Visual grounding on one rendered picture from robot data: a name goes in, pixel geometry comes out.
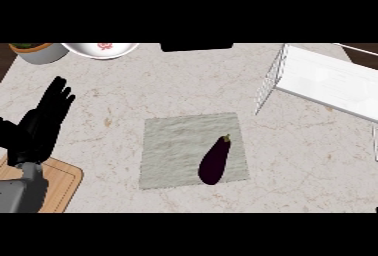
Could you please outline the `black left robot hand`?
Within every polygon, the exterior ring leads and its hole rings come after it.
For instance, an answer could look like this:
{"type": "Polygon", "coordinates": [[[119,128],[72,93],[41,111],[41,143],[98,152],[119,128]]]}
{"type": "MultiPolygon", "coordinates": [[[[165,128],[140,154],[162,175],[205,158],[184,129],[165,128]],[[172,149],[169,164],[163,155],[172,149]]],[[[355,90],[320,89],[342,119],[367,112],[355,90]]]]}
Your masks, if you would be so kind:
{"type": "Polygon", "coordinates": [[[44,162],[53,152],[60,124],[75,100],[66,80],[56,76],[38,105],[17,124],[0,117],[0,147],[7,150],[7,165],[44,162]]]}

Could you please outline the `grey placemat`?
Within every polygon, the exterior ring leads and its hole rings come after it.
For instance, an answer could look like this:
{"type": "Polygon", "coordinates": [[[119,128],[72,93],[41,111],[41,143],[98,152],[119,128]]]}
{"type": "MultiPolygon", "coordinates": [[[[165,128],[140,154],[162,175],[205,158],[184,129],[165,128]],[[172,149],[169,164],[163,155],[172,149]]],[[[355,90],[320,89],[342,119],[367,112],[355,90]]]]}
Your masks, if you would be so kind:
{"type": "Polygon", "coordinates": [[[230,136],[221,182],[249,178],[237,115],[152,118],[144,121],[138,187],[146,189],[199,185],[200,160],[217,140],[230,136]]]}

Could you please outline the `wooden cutting board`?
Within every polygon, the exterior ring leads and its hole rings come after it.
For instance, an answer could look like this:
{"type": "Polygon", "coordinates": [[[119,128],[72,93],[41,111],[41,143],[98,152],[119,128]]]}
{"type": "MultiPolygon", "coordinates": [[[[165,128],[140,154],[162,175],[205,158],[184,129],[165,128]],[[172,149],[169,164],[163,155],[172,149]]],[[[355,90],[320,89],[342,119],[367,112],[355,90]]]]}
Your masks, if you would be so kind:
{"type": "MultiPolygon", "coordinates": [[[[42,175],[48,181],[41,213],[62,213],[82,180],[82,170],[54,158],[41,164],[42,175]]],[[[0,180],[16,179],[22,171],[7,165],[7,156],[0,158],[0,180]]]]}

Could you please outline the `grey plant pot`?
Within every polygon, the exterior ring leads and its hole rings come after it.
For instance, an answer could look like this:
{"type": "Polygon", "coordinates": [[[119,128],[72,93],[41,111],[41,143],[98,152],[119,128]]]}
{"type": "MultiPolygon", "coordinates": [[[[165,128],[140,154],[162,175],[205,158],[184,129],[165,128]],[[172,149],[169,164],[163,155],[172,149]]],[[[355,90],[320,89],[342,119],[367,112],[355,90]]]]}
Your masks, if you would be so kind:
{"type": "Polygon", "coordinates": [[[31,64],[42,65],[57,61],[69,52],[60,43],[42,43],[33,48],[17,48],[8,45],[11,51],[31,64]]]}

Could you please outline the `white bowl with red print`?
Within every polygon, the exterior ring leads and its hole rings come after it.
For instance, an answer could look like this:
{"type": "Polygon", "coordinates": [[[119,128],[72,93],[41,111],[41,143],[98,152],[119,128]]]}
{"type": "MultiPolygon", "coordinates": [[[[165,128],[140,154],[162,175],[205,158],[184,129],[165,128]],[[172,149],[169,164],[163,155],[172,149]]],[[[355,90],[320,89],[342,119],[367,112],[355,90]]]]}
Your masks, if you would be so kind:
{"type": "Polygon", "coordinates": [[[63,43],[62,46],[82,57],[106,60],[128,54],[137,43],[63,43]]]}

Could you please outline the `purple eggplant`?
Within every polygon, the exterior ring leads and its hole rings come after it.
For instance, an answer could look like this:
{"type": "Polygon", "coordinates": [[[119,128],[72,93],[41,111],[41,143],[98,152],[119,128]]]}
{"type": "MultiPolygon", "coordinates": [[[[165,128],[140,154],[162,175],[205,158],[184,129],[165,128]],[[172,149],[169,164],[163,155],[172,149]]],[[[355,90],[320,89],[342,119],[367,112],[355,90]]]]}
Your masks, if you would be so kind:
{"type": "Polygon", "coordinates": [[[217,139],[199,163],[197,176],[206,185],[215,185],[221,179],[228,150],[230,135],[224,135],[217,139]]]}

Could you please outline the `black appliance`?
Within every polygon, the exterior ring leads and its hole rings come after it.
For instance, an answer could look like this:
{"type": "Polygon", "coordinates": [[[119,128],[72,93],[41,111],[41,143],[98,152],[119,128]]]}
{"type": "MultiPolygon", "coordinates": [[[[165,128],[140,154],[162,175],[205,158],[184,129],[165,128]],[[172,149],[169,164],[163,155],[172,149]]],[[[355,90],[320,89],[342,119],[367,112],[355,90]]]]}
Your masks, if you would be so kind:
{"type": "Polygon", "coordinates": [[[231,43],[162,43],[160,50],[163,52],[200,51],[230,49],[231,43]]]}

